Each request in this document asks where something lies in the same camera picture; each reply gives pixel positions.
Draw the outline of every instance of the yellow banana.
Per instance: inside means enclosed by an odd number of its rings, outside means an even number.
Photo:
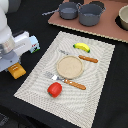
[[[84,50],[84,51],[86,51],[88,53],[90,52],[90,48],[85,43],[76,43],[76,44],[73,45],[73,47],[74,48],[82,49],[82,50]]]

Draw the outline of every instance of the orange handle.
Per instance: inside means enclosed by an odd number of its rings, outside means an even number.
[[[83,60],[91,61],[91,62],[94,62],[94,63],[97,63],[98,62],[97,59],[86,57],[86,56],[82,56],[82,55],[79,55],[79,58],[80,59],[83,59]]]
[[[64,83],[72,85],[72,86],[77,87],[77,88],[82,89],[82,90],[86,89],[86,87],[84,85],[72,82],[72,81],[67,80],[67,79],[64,80]]]

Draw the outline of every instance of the dark countertop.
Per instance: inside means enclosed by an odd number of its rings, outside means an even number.
[[[17,12],[7,14],[8,25],[12,32],[26,30],[30,36],[35,35],[41,49],[34,54],[28,51],[22,55],[21,65],[27,73],[17,80],[9,72],[0,72],[0,105],[32,117],[52,128],[78,128],[68,121],[13,96],[59,31],[63,31],[115,45],[92,128],[127,128],[128,44],[49,25],[48,20],[52,14],[47,16],[41,14],[56,10],[61,3],[62,0],[22,0]]]

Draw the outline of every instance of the fork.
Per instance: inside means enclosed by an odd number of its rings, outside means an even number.
[[[82,89],[82,90],[85,90],[86,89],[86,87],[84,85],[82,85],[82,84],[75,83],[75,82],[70,81],[68,79],[59,78],[57,75],[52,74],[51,72],[46,72],[44,75],[47,78],[49,78],[49,79],[52,79],[52,80],[60,80],[60,81],[63,81],[64,83],[66,83],[66,84],[72,85],[72,86],[77,87],[77,88]]]

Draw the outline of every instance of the white placemat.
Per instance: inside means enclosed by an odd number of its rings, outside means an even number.
[[[73,45],[78,42],[86,43],[90,47],[90,53],[74,48]],[[81,128],[91,128],[114,47],[105,42],[59,32],[14,96]],[[98,59],[98,63],[82,60],[84,72],[73,79],[74,82],[85,85],[86,90],[45,77],[46,71],[59,75],[56,63],[65,56],[59,52],[60,49]],[[52,98],[47,93],[47,88],[54,82],[62,85],[62,92],[57,98]]]

